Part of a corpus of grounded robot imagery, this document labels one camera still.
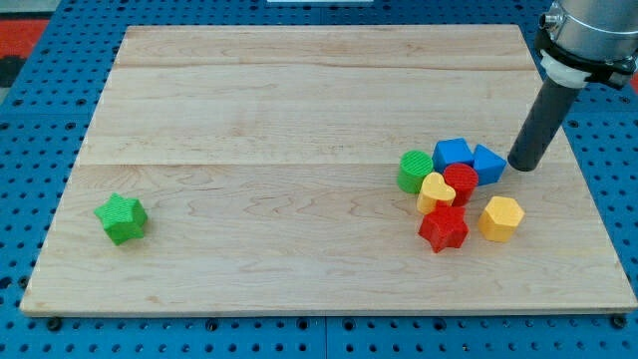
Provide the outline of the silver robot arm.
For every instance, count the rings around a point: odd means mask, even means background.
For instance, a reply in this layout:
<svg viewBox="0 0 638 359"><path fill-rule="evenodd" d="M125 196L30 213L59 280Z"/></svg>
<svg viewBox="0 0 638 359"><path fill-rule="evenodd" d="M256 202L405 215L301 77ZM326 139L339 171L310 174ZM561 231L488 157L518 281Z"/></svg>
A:
<svg viewBox="0 0 638 359"><path fill-rule="evenodd" d="M637 73L637 0L555 0L534 51L546 78L507 156L521 172L537 168L588 84L619 90Z"/></svg>

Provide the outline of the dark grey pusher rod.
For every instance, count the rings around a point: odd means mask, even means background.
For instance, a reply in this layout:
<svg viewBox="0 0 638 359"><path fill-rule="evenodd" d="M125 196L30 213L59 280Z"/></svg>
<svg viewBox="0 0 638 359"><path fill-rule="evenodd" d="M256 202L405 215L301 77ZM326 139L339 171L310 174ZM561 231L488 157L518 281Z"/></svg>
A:
<svg viewBox="0 0 638 359"><path fill-rule="evenodd" d="M507 157L514 169L537 168L580 92L549 77L543 81Z"/></svg>

